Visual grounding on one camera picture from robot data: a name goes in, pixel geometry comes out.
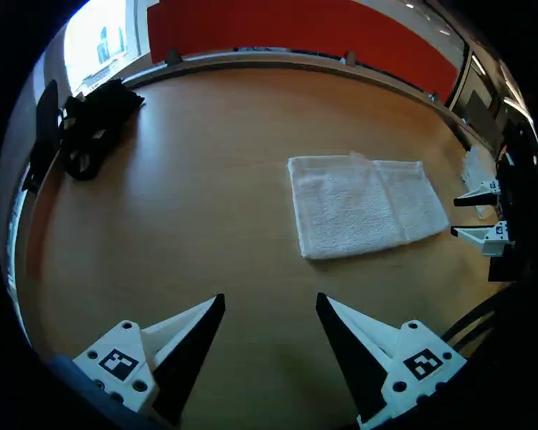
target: white cloth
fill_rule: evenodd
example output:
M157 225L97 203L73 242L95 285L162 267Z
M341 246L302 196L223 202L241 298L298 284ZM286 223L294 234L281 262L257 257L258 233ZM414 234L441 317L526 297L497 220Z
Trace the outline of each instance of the white cloth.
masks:
M437 234L448 218L422 162L289 158L301 255L330 259Z
M480 182L493 181L496 178L496 164L489 150L480 143L475 143L464 156L464 169L461 175L466 189L473 191ZM480 219L486 219L495 214L492 206L477 206L476 211Z

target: window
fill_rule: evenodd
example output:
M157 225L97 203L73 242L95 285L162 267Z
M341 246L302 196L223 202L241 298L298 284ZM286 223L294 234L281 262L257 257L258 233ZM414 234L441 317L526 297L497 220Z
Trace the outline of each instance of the window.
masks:
M90 0L68 22L64 61L73 95L91 92L135 56L126 39L126 0Z

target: black cloth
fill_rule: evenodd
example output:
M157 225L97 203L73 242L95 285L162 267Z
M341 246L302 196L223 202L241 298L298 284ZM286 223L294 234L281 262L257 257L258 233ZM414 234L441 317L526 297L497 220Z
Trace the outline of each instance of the black cloth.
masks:
M143 102L121 80L111 80L85 99L69 97L62 121L60 155L65 170L79 181L94 179L118 144L123 124Z

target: orange wall panel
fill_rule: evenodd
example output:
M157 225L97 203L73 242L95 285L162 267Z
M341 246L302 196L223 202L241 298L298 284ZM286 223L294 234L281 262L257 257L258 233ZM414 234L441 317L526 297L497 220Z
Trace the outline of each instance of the orange wall panel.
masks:
M151 58L233 47L285 47L344 56L446 100L458 70L388 16L352 0L162 0L148 8Z

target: wooden table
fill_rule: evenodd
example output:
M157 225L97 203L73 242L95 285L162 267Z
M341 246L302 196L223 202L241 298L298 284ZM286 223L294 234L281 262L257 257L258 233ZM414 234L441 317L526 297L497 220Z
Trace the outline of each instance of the wooden table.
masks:
M227 311L184 410L185 429L333 429L357 415L315 312L317 292L386 323L442 333L496 291L488 260L444 232L362 257L300 256L286 163L344 155L416 161L452 224L478 224L464 150L426 107L374 85L298 70L224 70L146 98L100 175L66 177L30 336L75 356L122 319L150 325L218 292Z

